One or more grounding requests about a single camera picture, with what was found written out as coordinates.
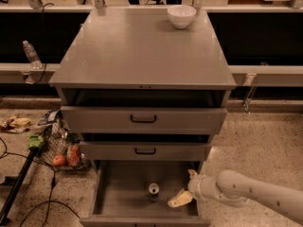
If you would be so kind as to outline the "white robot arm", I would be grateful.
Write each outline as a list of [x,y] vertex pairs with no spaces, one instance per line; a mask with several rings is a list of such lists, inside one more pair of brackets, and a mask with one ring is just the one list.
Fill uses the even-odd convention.
[[170,199],[169,207],[176,208],[192,200],[207,199],[228,206],[243,207],[252,200],[303,224],[303,192],[300,190],[254,180],[233,170],[223,170],[216,176],[199,175],[193,169],[188,173],[187,190],[181,189]]

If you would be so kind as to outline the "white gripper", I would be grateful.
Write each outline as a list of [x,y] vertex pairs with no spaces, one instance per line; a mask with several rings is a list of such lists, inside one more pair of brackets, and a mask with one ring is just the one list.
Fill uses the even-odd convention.
[[184,206],[192,201],[214,200],[218,196],[215,176],[198,175],[194,169],[188,170],[189,182],[188,190],[181,189],[176,196],[168,201],[168,206],[177,208]]

